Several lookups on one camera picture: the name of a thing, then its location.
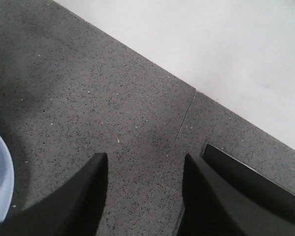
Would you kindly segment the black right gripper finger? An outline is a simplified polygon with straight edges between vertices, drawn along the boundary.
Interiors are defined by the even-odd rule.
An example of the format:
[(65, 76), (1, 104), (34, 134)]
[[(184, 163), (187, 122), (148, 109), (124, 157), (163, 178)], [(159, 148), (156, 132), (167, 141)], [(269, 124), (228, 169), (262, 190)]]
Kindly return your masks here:
[(96, 153), (62, 187), (0, 223), (0, 236), (94, 236), (107, 189), (108, 156)]

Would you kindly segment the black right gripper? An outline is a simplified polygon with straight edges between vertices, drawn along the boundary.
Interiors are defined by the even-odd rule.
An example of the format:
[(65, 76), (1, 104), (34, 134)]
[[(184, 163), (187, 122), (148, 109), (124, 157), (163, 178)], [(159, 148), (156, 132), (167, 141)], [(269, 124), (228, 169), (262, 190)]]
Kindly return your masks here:
[(180, 236), (295, 236), (295, 195), (207, 144), (186, 155)]

